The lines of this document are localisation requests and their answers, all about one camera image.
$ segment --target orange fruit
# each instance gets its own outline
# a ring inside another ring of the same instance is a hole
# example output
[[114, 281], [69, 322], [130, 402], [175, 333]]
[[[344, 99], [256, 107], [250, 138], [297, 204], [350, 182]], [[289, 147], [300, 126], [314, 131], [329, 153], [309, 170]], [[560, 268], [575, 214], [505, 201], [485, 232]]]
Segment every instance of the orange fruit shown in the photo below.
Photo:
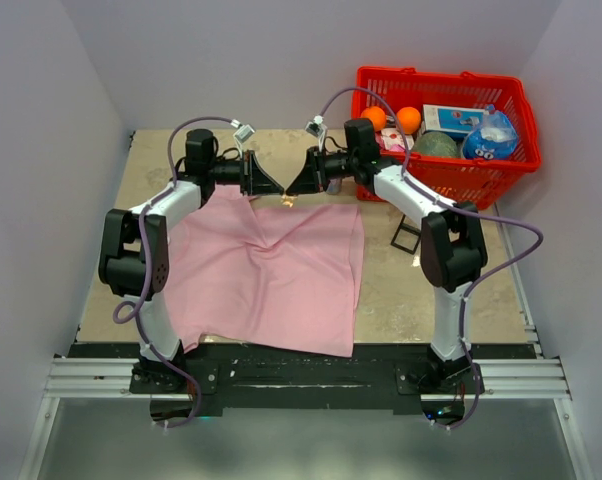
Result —
[[378, 132], [385, 128], [385, 111], [381, 107], [368, 107], [361, 112], [361, 118], [367, 118], [372, 122], [374, 131]]
[[397, 112], [397, 119], [406, 135], [412, 135], [421, 126], [421, 112], [414, 107], [403, 107]]

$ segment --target pink cloth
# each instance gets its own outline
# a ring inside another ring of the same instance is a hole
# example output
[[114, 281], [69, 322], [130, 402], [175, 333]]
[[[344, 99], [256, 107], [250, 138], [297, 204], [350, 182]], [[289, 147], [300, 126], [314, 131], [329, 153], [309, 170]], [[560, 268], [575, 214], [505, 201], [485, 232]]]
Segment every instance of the pink cloth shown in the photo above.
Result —
[[170, 232], [164, 292], [185, 350], [214, 334], [351, 356], [363, 264], [358, 206], [252, 210], [227, 192]]

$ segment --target green round object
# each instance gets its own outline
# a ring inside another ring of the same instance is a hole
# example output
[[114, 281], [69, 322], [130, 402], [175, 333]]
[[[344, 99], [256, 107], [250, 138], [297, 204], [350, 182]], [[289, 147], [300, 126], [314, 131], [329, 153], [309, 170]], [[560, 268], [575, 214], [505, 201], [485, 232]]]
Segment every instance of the green round object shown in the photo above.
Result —
[[457, 158], [459, 147], [454, 140], [441, 132], [428, 132], [414, 142], [413, 152], [430, 157]]

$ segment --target wall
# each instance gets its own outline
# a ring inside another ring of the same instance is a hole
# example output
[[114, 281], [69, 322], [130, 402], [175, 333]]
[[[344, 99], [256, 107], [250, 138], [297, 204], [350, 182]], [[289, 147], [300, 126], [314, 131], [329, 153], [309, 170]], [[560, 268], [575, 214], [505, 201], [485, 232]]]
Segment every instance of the wall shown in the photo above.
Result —
[[0, 0], [0, 479], [92, 278], [126, 135], [57, 0]]
[[127, 124], [302, 128], [364, 64], [516, 75], [560, 0], [62, 1]]
[[[602, 480], [602, 0], [564, 0], [521, 78], [545, 165], [502, 206], [547, 235], [521, 274]], [[525, 233], [512, 236], [519, 250], [529, 244]]]

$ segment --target red basket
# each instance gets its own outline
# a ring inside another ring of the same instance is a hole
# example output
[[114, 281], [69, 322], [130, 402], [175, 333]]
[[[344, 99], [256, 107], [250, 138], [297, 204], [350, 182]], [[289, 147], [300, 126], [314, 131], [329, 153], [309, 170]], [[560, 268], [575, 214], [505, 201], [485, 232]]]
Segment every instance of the red basket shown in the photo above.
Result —
[[[408, 171], [437, 193], [456, 201], [474, 202], [480, 210], [488, 208], [526, 173], [541, 165], [537, 146], [537, 127], [532, 108], [517, 78], [479, 75], [419, 73], [414, 68], [361, 67], [357, 85], [379, 94], [395, 112], [402, 107], [422, 110], [423, 104], [485, 108], [494, 105], [505, 113], [519, 134], [519, 144], [507, 160], [466, 160], [410, 155]], [[378, 101], [363, 92], [352, 97], [352, 118], [359, 118], [366, 107]], [[384, 152], [398, 160], [405, 155]], [[357, 198], [373, 200], [364, 188]]]

